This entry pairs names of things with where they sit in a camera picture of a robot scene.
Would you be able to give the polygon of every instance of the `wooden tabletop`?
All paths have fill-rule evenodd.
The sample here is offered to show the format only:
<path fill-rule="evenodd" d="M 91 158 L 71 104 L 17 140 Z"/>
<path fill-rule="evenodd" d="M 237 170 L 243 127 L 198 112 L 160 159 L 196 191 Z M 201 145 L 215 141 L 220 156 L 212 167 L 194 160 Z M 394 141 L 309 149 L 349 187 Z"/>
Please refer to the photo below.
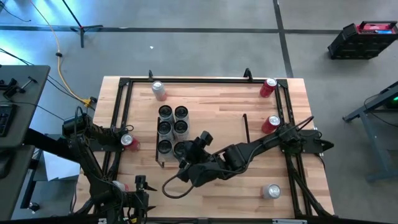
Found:
<path fill-rule="evenodd" d="M 110 126 L 119 78 L 103 79 L 94 117 L 94 123 L 97 125 Z M 299 123 L 311 116 L 304 80 L 287 80 L 295 121 Z M 156 206 L 148 212 L 149 217 L 294 217 L 285 157 L 278 147 L 255 157 L 245 173 L 229 180 L 214 180 L 194 188 L 184 198 L 167 198 L 161 191 L 162 184 L 177 173 L 178 164 L 166 162 L 165 168 L 162 169 L 155 161 L 159 107 L 169 105 L 175 109 L 180 105 L 186 106 L 190 118 L 190 139 L 199 136 L 204 130 L 208 131 L 214 140 L 206 150 L 212 153 L 230 144 L 246 142 L 242 118 L 244 113 L 248 116 L 251 140 L 263 137 L 261 125 L 268 116 L 277 114 L 277 106 L 274 94 L 270 98 L 259 97 L 260 87 L 258 84 L 166 83 L 168 98 L 165 102 L 159 102 L 152 93 L 150 83 L 134 84 L 127 124 L 134 126 L 131 133 L 141 142 L 141 150 L 123 152 L 118 181 L 128 184 L 130 189 L 134 190 L 135 175 L 147 176 L 149 185 L 158 190 L 148 191 L 149 204 Z M 122 96 L 118 125 L 121 123 L 126 89 Z M 313 128 L 313 124 L 310 123 L 306 128 Z M 99 164 L 102 164 L 104 153 L 96 152 L 95 155 Z M 303 154 L 302 157 L 308 188 L 325 210 L 333 213 L 325 171 L 320 159 L 311 154 Z M 260 188 L 267 184 L 279 185 L 281 197 L 275 200 L 260 198 Z M 90 197 L 89 186 L 86 177 L 80 175 L 75 210 L 83 206 Z M 166 190 L 169 194 L 179 195 L 189 186 L 190 183 L 176 179 L 169 183 Z M 305 212 L 300 188 L 297 189 L 300 208 Z"/>

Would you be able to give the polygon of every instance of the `gray floor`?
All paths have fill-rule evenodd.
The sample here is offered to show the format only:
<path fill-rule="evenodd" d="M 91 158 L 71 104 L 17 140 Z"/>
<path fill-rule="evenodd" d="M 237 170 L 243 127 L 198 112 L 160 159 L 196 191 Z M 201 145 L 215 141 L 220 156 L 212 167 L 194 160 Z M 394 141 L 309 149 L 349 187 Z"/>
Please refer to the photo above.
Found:
<path fill-rule="evenodd" d="M 34 2 L 53 25 L 75 25 L 61 2 Z M 67 2 L 83 25 L 277 28 L 272 0 Z M 398 14 L 398 1 L 393 0 L 280 0 L 279 5 L 286 29 L 341 29 L 363 20 L 397 19 Z M 6 7 L 32 22 L 18 21 L 1 11 L 0 25 L 45 25 L 28 1 L 8 0 Z M 240 77 L 249 67 L 256 77 L 286 77 L 278 34 L 90 32 L 84 49 L 77 34 L 57 35 L 64 54 L 63 73 L 72 89 L 84 97 L 98 96 L 105 75 L 147 75 L 148 69 L 155 75 Z M 315 124 L 324 139 L 335 143 L 335 148 L 325 153 L 335 213 L 345 218 L 397 223 L 398 181 L 365 181 L 365 175 L 377 171 L 370 143 L 359 120 L 345 124 L 341 117 L 397 81 L 398 43 L 370 61 L 334 61 L 326 51 L 334 38 L 286 35 L 293 74 L 305 79 Z M 59 79 L 51 32 L 0 30 L 0 47 L 34 64 L 50 65 L 50 75 Z M 21 64 L 6 55 L 0 55 L 0 63 Z M 79 103 L 46 85 L 39 104 L 66 118 Z M 38 109 L 31 126 L 43 133 L 59 133 L 61 123 Z M 374 123 L 389 134 L 397 132 L 377 120 Z M 69 200 L 56 193 L 71 198 L 74 186 L 61 183 L 38 186 L 34 197 L 45 205 L 43 209 L 35 215 L 17 209 L 13 218 L 67 214 Z M 52 189 L 54 194 L 43 194 L 45 189 Z"/>

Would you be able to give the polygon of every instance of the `can lid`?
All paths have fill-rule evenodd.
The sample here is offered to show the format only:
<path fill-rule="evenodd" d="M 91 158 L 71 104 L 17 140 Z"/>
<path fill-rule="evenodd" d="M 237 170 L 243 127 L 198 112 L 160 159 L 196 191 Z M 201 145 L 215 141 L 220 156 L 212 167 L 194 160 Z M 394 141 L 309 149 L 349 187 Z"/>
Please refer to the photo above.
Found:
<path fill-rule="evenodd" d="M 157 127 L 157 131 L 160 134 L 167 134 L 172 130 L 172 125 L 167 122 L 167 121 L 162 121 L 159 123 L 159 126 Z"/>
<path fill-rule="evenodd" d="M 188 130 L 188 124 L 185 121 L 177 121 L 174 124 L 174 131 L 176 133 L 184 133 Z"/>
<path fill-rule="evenodd" d="M 168 118 L 173 113 L 173 110 L 168 105 L 163 105 L 159 108 L 159 115 L 163 118 Z"/>
<path fill-rule="evenodd" d="M 132 143 L 132 140 L 133 138 L 131 134 L 124 134 L 120 139 L 120 142 L 122 143 L 123 146 L 128 146 Z"/>
<path fill-rule="evenodd" d="M 278 126 L 280 124 L 280 119 L 275 115 L 270 116 L 268 118 L 268 120 L 269 120 L 270 124 L 272 124 L 274 126 Z"/>
<path fill-rule="evenodd" d="M 184 118 L 188 115 L 188 109 L 184 106 L 178 106 L 174 112 L 175 116 L 178 118 Z"/>
<path fill-rule="evenodd" d="M 152 88 L 154 90 L 159 90 L 159 89 L 162 88 L 162 86 L 163 86 L 163 83 L 160 82 L 160 81 L 155 81 L 155 82 L 152 83 Z"/>
<path fill-rule="evenodd" d="M 267 78 L 267 84 L 269 85 L 269 86 L 276 86 L 276 80 L 275 79 L 273 79 L 273 78 Z"/>
<path fill-rule="evenodd" d="M 172 150 L 172 143 L 169 140 L 162 140 L 158 143 L 157 150 L 162 154 L 166 154 Z"/>
<path fill-rule="evenodd" d="M 268 187 L 268 193 L 272 198 L 279 198 L 280 196 L 280 188 L 276 184 L 271 184 Z"/>
<path fill-rule="evenodd" d="M 178 142 L 175 146 L 174 146 L 174 155 L 177 159 L 183 157 L 184 155 L 184 142 Z"/>

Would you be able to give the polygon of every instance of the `black stand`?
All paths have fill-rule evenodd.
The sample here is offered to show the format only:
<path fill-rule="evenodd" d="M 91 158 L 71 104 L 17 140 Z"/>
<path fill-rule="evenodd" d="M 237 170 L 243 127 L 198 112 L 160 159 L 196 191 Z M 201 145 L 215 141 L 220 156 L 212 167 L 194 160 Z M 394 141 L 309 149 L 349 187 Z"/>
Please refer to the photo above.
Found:
<path fill-rule="evenodd" d="M 88 31 L 91 28 L 100 28 L 100 27 L 104 27 L 104 26 L 102 26 L 102 25 L 94 25 L 94 26 L 86 26 L 86 27 L 81 26 L 81 24 L 77 20 L 76 16 L 72 12 L 72 10 L 70 10 L 70 8 L 69 8 L 68 4 L 65 2 L 65 0 L 62 0 L 62 2 L 68 8 L 68 11 L 73 16 L 73 18 L 75 19 L 76 23 L 79 25 L 78 27 L 70 27 L 70 29 L 72 31 L 75 31 L 75 32 L 79 32 L 80 31 L 80 46 L 82 48 L 84 48 L 85 47 L 85 42 L 84 42 L 85 32 Z"/>

